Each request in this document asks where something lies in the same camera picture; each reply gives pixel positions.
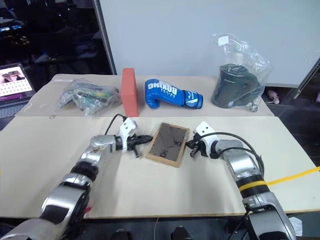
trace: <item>white wall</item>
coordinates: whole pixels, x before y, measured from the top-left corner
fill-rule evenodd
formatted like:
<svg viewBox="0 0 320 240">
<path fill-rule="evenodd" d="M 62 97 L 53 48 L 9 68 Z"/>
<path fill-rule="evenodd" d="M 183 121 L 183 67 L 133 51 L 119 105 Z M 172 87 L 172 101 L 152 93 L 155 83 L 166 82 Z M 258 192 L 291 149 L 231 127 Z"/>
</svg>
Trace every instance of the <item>white wall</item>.
<svg viewBox="0 0 320 240">
<path fill-rule="evenodd" d="M 269 59 L 269 85 L 297 86 L 320 57 L 320 0 L 101 0 L 118 74 L 217 76 L 211 35 Z"/>
</svg>

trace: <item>red box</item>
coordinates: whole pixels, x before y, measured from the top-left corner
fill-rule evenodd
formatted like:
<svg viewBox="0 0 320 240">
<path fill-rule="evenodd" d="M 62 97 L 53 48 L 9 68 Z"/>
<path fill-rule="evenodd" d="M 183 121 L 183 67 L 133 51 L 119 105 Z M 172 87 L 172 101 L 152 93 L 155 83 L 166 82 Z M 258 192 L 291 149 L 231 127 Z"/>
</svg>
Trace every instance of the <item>red box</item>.
<svg viewBox="0 0 320 240">
<path fill-rule="evenodd" d="M 127 117 L 138 117 L 138 91 L 134 68 L 122 71 L 121 100 Z"/>
</svg>

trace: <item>wooden frame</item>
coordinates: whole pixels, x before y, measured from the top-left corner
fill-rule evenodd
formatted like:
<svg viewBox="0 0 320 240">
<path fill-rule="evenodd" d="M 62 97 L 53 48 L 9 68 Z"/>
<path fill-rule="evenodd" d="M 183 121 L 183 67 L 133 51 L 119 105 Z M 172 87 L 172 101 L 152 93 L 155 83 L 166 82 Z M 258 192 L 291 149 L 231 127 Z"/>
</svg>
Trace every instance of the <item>wooden frame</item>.
<svg viewBox="0 0 320 240">
<path fill-rule="evenodd" d="M 147 151 L 147 154 L 145 155 L 145 157 L 148 158 L 148 159 L 151 159 L 153 161 L 156 161 L 156 162 L 159 162 L 159 163 L 163 163 L 163 164 L 170 165 L 170 166 L 173 166 L 175 168 L 178 168 L 180 163 L 181 163 L 181 161 L 182 161 L 183 155 L 184 155 L 185 146 L 186 146 L 186 142 L 187 142 L 187 139 L 188 139 L 188 136 L 189 136 L 190 129 L 167 123 L 167 124 L 170 125 L 170 127 L 185 130 L 185 134 L 184 134 L 184 138 L 183 138 L 183 141 L 182 141 L 182 144 L 181 144 L 181 148 L 179 150 L 179 154 L 178 154 L 178 156 L 176 158 L 176 161 L 174 161 L 174 160 L 169 160 L 167 158 L 164 158 L 164 157 L 161 157 L 161 156 L 157 156 L 157 155 L 154 155 L 154 154 L 150 153 L 152 147 L 155 144 L 156 139 L 160 136 L 159 132 L 160 132 L 160 129 L 162 127 L 162 124 L 165 124 L 165 122 L 161 123 L 159 129 L 157 130 L 155 136 L 153 137 L 153 139 L 151 141 L 150 147 L 148 148 L 148 151 Z"/>
</svg>

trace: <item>white lettering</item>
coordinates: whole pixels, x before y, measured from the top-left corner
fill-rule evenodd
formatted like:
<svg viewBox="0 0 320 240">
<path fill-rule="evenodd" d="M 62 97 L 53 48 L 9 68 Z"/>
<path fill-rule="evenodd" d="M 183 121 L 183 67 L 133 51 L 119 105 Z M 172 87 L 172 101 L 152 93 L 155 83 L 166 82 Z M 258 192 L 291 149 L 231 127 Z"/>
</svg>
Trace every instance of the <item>white lettering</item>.
<svg viewBox="0 0 320 240">
<path fill-rule="evenodd" d="M 174 95 L 177 95 L 177 89 L 173 86 L 172 87 L 172 93 L 174 94 Z"/>
<path fill-rule="evenodd" d="M 177 95 L 178 89 L 166 82 L 159 81 L 148 84 L 148 89 L 152 88 L 161 88 L 161 91 L 167 91 L 168 93 L 172 93 L 173 95 Z"/>
</svg>

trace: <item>dark green mug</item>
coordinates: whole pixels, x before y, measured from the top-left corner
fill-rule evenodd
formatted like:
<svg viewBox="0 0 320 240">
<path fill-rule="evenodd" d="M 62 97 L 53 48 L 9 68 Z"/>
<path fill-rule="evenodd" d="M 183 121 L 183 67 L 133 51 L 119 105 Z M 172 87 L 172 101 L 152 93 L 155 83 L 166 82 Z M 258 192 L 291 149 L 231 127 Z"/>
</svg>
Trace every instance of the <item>dark green mug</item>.
<svg viewBox="0 0 320 240">
<path fill-rule="evenodd" d="M 211 102 L 224 109 L 245 106 L 260 96 L 263 88 L 245 66 L 226 64 L 220 66 L 219 82 Z"/>
</svg>

